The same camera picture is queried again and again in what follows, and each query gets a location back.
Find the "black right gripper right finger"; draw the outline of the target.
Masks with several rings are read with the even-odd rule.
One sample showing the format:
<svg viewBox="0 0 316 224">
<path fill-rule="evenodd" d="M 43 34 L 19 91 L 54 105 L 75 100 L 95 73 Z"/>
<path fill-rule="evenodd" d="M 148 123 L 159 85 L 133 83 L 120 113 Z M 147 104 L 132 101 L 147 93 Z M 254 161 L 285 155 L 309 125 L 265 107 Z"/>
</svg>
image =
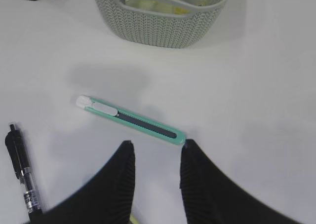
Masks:
<svg viewBox="0 0 316 224">
<path fill-rule="evenodd" d="M 295 224 L 229 179 L 193 139 L 181 150 L 180 190 L 189 224 Z"/>
</svg>

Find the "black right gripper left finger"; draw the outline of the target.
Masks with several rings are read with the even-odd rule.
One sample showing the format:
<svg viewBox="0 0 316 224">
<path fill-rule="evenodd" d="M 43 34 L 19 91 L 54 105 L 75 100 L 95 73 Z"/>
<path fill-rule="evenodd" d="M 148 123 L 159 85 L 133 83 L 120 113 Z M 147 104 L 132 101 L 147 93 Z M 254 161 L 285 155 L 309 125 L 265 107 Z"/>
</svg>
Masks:
<svg viewBox="0 0 316 224">
<path fill-rule="evenodd" d="M 33 224 L 130 224 L 135 190 L 135 152 L 123 141 L 81 189 L 35 218 Z"/>
</svg>

